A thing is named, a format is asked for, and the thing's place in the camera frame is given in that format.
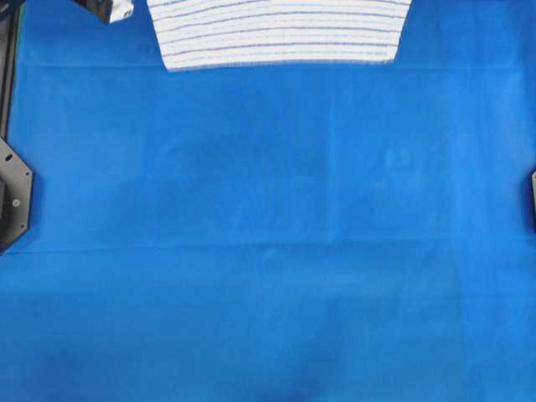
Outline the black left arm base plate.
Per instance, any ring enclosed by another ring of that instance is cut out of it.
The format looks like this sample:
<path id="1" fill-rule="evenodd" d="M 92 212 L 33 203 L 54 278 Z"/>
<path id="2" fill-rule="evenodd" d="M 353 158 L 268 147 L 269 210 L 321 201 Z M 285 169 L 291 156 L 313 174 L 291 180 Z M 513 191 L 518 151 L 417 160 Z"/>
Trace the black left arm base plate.
<path id="1" fill-rule="evenodd" d="M 1 139 L 1 254 L 29 227 L 33 171 Z"/>

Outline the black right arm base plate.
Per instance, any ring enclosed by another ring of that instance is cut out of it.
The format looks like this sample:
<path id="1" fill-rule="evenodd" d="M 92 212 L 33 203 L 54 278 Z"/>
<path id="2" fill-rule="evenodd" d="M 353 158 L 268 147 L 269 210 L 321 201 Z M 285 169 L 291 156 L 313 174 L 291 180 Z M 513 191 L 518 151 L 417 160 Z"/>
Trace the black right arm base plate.
<path id="1" fill-rule="evenodd" d="M 531 197 L 531 210 L 533 213 L 533 227 L 535 231 L 536 226 L 536 169 L 530 174 L 530 197 Z"/>

